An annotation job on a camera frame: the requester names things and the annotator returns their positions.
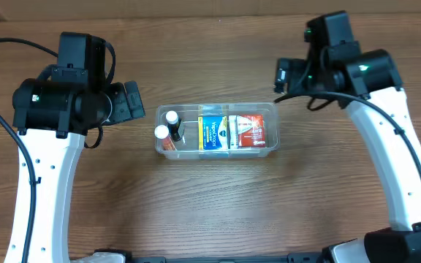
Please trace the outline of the red medicine sachet box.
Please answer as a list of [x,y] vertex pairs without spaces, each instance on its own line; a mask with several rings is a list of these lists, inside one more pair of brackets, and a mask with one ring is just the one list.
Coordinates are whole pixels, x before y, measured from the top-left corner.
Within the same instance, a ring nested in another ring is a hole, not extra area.
[[264,148],[265,123],[263,115],[238,115],[238,146],[240,148]]

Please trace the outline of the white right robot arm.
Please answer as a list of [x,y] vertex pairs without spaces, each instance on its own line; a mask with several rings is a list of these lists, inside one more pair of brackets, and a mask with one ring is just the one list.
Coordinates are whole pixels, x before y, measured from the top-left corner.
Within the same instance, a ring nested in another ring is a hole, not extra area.
[[281,58],[280,100],[307,96],[337,102],[363,137],[384,190],[390,225],[309,253],[309,262],[421,262],[421,144],[406,92],[385,50],[312,52]]

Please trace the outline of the blue VapoDrops cough drops bag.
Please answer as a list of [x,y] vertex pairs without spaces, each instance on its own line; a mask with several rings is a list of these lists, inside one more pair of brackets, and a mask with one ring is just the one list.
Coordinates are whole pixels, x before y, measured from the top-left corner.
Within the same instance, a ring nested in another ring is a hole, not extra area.
[[227,117],[200,116],[198,118],[198,138],[200,150],[227,150]]

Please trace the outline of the white Hansaplast plaster box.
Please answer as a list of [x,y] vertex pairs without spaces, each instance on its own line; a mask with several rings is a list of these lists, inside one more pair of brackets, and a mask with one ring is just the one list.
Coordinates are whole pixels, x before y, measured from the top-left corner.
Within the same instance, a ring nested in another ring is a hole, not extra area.
[[238,149],[240,147],[238,124],[239,124],[238,115],[230,115],[229,116],[230,149]]

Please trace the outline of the orange tablet tube white cap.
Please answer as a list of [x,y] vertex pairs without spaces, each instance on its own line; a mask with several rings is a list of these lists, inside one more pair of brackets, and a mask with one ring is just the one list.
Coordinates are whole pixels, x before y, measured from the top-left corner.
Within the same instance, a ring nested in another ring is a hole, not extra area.
[[154,134],[162,144],[164,150],[176,150],[175,144],[170,136],[170,131],[167,126],[157,126],[154,130]]

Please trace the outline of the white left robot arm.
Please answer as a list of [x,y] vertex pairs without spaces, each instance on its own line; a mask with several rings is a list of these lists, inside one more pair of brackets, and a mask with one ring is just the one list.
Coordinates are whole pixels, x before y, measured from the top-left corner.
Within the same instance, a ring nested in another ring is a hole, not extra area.
[[[72,184],[85,137],[58,139],[53,131],[31,130],[21,137],[34,165],[36,204],[28,262],[68,262],[68,228]],[[4,261],[21,262],[29,225],[29,165],[19,154],[19,180],[10,246]]]

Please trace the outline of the dark bottle white cap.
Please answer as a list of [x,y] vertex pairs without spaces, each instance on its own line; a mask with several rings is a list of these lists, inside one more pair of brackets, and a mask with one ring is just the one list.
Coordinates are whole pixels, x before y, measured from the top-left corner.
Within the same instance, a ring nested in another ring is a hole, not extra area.
[[167,128],[169,129],[171,138],[177,142],[183,139],[185,126],[176,111],[168,111],[165,115]]

